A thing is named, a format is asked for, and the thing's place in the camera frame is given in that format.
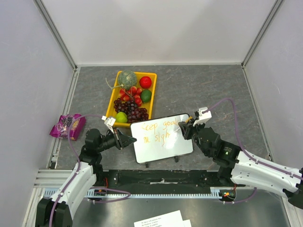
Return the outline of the small whiteboard black frame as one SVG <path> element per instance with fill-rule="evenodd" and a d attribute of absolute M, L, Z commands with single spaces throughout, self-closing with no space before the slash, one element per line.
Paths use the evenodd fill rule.
<path fill-rule="evenodd" d="M 131 133 L 137 141 L 134 143 L 136 162 L 139 164 L 187 155 L 193 152 L 191 140 L 183 138 L 178 123 L 184 122 L 189 115 L 167 116 L 130 125 Z"/>

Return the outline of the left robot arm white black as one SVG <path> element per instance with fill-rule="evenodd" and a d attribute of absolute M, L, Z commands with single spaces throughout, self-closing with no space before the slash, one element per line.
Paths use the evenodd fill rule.
<path fill-rule="evenodd" d="M 85 144 L 72 173 L 62 186 L 48 199 L 41 199 L 36 210 L 36 227 L 71 227 L 74 215 L 93 186 L 103 183 L 105 177 L 101 152 L 116 147 L 123 149 L 137 141 L 123 134 L 118 128 L 102 135 L 98 129 L 88 130 Z"/>

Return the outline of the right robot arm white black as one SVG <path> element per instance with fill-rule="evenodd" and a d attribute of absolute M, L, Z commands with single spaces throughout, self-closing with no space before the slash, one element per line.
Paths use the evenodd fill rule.
<path fill-rule="evenodd" d="M 258 157 L 240 146 L 221 139 L 205 124 L 191 119 L 178 126 L 186 140 L 192 140 L 202 153 L 219 165 L 217 181 L 222 186 L 246 185 L 266 190 L 287 199 L 297 208 L 303 207 L 303 171 Z"/>

